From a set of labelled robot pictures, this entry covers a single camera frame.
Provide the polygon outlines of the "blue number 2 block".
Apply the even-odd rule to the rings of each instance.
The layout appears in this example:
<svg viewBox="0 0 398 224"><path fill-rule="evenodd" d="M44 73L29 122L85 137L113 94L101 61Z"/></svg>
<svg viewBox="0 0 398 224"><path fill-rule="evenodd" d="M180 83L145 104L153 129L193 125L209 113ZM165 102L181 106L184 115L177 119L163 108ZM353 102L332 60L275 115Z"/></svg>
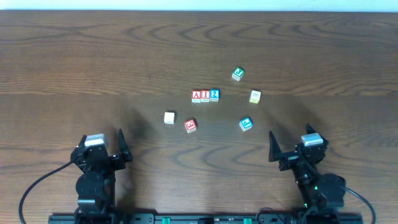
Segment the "blue number 2 block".
<svg viewBox="0 0 398 224"><path fill-rule="evenodd" d="M220 91L219 89L212 89L210 90L210 101L217 102L220 98Z"/></svg>

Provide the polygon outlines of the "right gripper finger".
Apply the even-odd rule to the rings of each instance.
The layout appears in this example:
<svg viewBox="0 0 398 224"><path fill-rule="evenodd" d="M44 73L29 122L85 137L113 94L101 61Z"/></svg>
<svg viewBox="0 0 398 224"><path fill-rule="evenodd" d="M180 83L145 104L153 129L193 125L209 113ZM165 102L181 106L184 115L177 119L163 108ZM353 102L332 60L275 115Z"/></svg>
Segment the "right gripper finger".
<svg viewBox="0 0 398 224"><path fill-rule="evenodd" d="M319 134L317 131L315 131L315 129L309 123L307 123L305 125L305 130L306 130L307 135L310 135L311 137L323 138L323 136L321 134Z"/></svg>
<svg viewBox="0 0 398 224"><path fill-rule="evenodd" d="M282 151L272 131L269 131L269 142L269 162L275 162L280 160Z"/></svg>

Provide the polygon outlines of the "yellow picture wooden block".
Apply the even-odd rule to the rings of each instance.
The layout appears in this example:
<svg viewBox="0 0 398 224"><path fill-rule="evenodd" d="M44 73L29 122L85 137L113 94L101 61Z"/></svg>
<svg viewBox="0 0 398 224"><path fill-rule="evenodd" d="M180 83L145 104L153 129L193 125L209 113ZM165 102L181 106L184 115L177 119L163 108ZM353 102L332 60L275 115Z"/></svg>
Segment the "yellow picture wooden block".
<svg viewBox="0 0 398 224"><path fill-rule="evenodd" d="M261 99L261 92L257 90L252 90L249 97L249 102L258 104L260 102L260 99Z"/></svg>

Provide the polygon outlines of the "red letter A block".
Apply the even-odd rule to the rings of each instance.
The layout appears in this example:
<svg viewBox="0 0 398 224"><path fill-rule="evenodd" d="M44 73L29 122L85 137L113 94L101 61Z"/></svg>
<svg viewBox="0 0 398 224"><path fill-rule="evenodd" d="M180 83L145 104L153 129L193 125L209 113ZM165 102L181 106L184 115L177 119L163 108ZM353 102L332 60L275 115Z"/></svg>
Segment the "red letter A block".
<svg viewBox="0 0 398 224"><path fill-rule="evenodd" d="M193 90L192 91L192 103L200 103L201 102L201 91Z"/></svg>

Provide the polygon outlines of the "red letter I block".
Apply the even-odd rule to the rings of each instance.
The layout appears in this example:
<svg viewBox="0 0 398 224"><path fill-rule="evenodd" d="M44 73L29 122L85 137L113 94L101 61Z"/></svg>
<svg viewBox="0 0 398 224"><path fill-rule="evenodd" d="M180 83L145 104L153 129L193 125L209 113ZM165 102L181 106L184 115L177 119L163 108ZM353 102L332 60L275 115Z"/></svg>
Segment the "red letter I block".
<svg viewBox="0 0 398 224"><path fill-rule="evenodd" d="M202 103L208 103L210 101L210 90L201 90L200 94L200 101Z"/></svg>

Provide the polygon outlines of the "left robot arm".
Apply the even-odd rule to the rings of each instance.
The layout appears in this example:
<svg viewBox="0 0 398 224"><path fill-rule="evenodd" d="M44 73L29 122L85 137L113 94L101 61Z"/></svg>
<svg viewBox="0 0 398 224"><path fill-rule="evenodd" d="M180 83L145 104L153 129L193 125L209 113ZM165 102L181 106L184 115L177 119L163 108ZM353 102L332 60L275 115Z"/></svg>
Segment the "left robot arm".
<svg viewBox="0 0 398 224"><path fill-rule="evenodd" d="M117 170L126 168L132 153L118 130L119 154L108 154L104 134L84 135L71 153L70 160L83 174L76 182L78 207L86 217L104 217L115 211L115 183Z"/></svg>

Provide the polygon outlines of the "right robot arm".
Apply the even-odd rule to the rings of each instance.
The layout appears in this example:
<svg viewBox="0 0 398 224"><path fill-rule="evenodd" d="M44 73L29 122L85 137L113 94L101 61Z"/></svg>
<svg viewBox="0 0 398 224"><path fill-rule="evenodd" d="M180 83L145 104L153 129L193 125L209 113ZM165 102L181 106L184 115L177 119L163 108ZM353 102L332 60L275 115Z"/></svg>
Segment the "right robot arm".
<svg viewBox="0 0 398 224"><path fill-rule="evenodd" d="M298 214L302 223L310 220L330 220L344 206L346 181L335 174L321 174L316 165L325 158L329 142L309 124L301 143L293 151L282 152L272 131L269 132L269 162L278 162L279 170L291 170L305 210Z"/></svg>

